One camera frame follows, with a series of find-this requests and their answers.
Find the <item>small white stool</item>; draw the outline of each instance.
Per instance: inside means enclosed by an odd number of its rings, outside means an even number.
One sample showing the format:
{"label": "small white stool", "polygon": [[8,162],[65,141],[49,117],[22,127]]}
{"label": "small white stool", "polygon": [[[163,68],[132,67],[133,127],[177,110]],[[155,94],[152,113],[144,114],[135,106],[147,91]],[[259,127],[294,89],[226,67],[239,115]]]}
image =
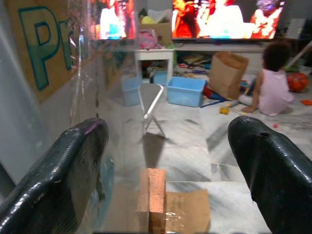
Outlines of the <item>small white stool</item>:
{"label": "small white stool", "polygon": [[143,121],[143,133],[146,134],[148,127],[150,126],[151,122],[154,121],[157,127],[159,128],[162,136],[165,139],[168,139],[158,122],[155,118],[154,113],[156,108],[159,104],[159,99],[164,91],[164,88],[159,84],[148,84],[143,83],[139,88],[140,94],[140,101],[142,110],[144,112],[144,121]]}

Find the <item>yellow toy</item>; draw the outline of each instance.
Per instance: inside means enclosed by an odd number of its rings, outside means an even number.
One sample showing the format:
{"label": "yellow toy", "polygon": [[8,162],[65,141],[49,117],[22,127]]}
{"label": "yellow toy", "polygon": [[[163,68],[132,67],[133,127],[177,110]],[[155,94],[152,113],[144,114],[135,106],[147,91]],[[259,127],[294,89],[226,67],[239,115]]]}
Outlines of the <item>yellow toy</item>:
{"label": "yellow toy", "polygon": [[226,108],[226,107],[221,107],[220,108],[220,114],[228,115],[229,113],[230,113],[230,109],[229,108]]}

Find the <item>girl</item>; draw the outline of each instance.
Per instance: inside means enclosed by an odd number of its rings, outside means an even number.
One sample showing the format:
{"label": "girl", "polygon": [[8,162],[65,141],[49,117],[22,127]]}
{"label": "girl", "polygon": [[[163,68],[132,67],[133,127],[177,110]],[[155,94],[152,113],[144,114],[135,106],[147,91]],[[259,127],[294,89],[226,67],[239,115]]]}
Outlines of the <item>girl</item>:
{"label": "girl", "polygon": [[243,112],[252,113],[258,108],[263,114],[276,116],[288,107],[293,96],[289,93],[286,72],[281,68],[289,57],[290,47],[286,42],[273,42],[265,49],[263,69],[249,91],[253,91],[253,96],[239,97],[241,103],[249,106]]}

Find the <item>television screen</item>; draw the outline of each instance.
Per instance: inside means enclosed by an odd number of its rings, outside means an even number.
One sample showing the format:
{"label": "television screen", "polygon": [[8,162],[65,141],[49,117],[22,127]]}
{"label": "television screen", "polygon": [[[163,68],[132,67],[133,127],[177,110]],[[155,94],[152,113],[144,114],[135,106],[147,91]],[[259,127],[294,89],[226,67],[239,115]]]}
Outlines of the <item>television screen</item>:
{"label": "television screen", "polygon": [[273,39],[285,0],[173,0],[173,39]]}
{"label": "television screen", "polygon": [[91,0],[91,34],[95,40],[134,39],[134,0]]}

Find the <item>toy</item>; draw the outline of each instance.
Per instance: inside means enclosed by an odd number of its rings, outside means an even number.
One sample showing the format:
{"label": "toy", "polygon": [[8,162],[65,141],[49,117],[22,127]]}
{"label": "toy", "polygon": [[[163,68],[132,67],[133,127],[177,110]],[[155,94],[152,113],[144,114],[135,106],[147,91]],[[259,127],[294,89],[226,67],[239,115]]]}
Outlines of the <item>toy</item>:
{"label": "toy", "polygon": [[228,115],[230,113],[230,109],[226,107],[221,107],[220,108],[220,114],[222,115]]}
{"label": "toy", "polygon": [[227,103],[226,106],[227,106],[228,108],[232,108],[232,107],[237,106],[238,104],[239,104],[239,101],[236,100],[236,101],[232,101],[232,102]]}
{"label": "toy", "polygon": [[185,63],[181,63],[181,64],[179,64],[179,67],[180,68],[187,68],[187,65]]}
{"label": "toy", "polygon": [[287,82],[289,90],[292,92],[302,92],[309,85],[309,78],[303,73],[292,73],[288,75]]}
{"label": "toy", "polygon": [[301,103],[304,104],[305,106],[312,106],[311,100],[302,100]]}

